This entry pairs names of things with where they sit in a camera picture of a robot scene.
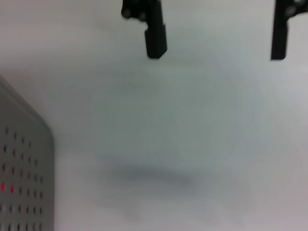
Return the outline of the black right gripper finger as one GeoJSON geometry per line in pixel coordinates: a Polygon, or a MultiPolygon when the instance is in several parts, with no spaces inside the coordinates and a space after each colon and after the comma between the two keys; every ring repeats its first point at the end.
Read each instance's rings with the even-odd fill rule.
{"type": "Polygon", "coordinates": [[[160,0],[123,0],[121,15],[147,24],[144,34],[148,58],[160,59],[166,53],[166,24],[160,0]]]}
{"type": "Polygon", "coordinates": [[[288,20],[308,12],[307,0],[275,0],[271,37],[271,60],[283,60],[287,53],[288,20]]]}

